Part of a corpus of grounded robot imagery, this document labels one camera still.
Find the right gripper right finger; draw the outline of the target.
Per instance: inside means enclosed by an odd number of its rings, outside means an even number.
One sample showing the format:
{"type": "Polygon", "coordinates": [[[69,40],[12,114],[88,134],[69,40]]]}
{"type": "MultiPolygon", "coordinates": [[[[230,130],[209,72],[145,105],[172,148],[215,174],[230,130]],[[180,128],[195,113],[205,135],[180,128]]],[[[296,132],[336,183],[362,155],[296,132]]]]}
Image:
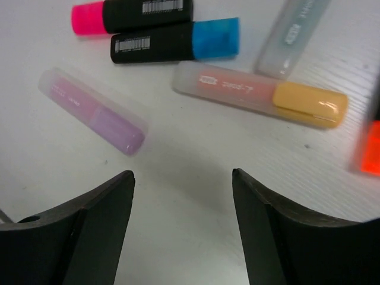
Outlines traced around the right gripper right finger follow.
{"type": "Polygon", "coordinates": [[[378,284],[379,220],[356,222],[304,207],[242,169],[233,199],[251,284],[378,284]]]}

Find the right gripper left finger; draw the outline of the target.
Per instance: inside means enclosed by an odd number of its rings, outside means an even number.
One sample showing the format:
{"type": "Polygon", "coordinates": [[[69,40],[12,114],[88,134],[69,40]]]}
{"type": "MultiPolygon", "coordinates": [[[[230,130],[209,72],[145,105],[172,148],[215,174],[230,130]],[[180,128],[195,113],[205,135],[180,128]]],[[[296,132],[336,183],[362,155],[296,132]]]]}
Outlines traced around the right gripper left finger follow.
{"type": "Polygon", "coordinates": [[[113,284],[134,173],[18,222],[1,213],[1,284],[113,284]]]}

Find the purple translucent marker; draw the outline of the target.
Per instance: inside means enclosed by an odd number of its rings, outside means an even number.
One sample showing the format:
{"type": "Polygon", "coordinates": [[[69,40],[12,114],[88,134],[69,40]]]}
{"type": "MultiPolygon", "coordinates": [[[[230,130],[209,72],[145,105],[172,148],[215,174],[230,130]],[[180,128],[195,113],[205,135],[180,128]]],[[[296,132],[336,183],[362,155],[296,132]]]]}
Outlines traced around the purple translucent marker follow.
{"type": "Polygon", "coordinates": [[[98,91],[52,68],[44,71],[39,90],[70,115],[127,156],[133,156],[145,140],[145,132],[133,114],[118,110],[98,91]]]}

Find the orange cap black highlighter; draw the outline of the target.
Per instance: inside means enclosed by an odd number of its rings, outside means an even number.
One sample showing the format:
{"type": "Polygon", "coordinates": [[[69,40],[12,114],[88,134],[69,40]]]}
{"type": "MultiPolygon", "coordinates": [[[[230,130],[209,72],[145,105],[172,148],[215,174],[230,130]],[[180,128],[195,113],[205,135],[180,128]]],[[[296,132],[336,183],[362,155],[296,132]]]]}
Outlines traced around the orange cap black highlighter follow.
{"type": "Polygon", "coordinates": [[[358,134],[351,167],[356,172],[379,177],[379,75],[358,134]]]}

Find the yellow cap translucent marker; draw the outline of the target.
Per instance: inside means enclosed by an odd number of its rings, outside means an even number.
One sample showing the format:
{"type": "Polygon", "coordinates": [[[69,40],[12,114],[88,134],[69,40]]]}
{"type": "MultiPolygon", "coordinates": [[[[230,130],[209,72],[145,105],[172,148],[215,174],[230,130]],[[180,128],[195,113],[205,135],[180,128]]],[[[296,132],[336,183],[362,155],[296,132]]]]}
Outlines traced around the yellow cap translucent marker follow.
{"type": "Polygon", "coordinates": [[[172,87],[180,94],[322,129],[339,126],[349,105],[343,93],[195,61],[178,64],[172,87]]]}

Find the green cap clear marker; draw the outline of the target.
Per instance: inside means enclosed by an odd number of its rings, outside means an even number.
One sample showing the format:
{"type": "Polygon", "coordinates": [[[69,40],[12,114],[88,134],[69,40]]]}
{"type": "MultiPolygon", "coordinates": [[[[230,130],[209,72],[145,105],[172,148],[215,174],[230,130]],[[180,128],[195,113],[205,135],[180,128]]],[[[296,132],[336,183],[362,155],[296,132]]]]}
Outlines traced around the green cap clear marker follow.
{"type": "Polygon", "coordinates": [[[257,74],[285,80],[297,64],[330,1],[287,1],[254,65],[257,74]]]}

